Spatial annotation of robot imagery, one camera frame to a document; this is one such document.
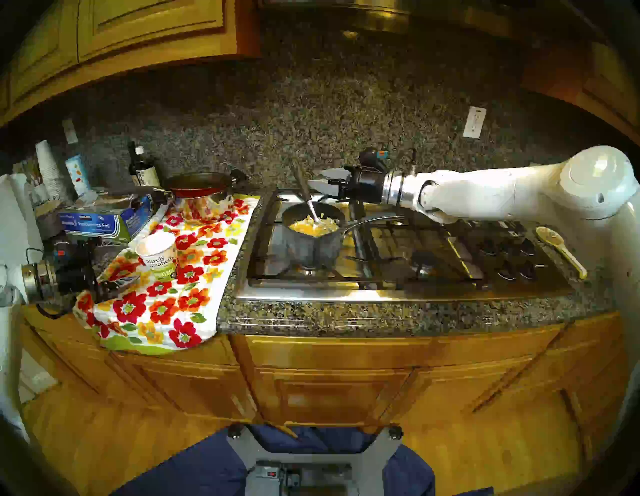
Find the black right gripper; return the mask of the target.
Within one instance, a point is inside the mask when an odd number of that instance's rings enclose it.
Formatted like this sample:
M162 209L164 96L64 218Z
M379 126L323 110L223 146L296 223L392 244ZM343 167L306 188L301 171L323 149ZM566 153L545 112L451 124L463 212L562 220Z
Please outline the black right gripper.
M382 203L383 183L388 174L384 166L343 166L318 169L321 180L309 180L308 187L330 198Z

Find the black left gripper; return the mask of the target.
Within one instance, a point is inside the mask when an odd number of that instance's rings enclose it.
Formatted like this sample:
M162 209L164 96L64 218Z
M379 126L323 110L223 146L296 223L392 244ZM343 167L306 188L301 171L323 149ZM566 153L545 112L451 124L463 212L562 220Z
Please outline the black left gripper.
M56 299L88 291L95 302L113 300L135 289L140 278L97 281L94 258L115 258L120 244L99 242L93 248L53 248L53 295Z

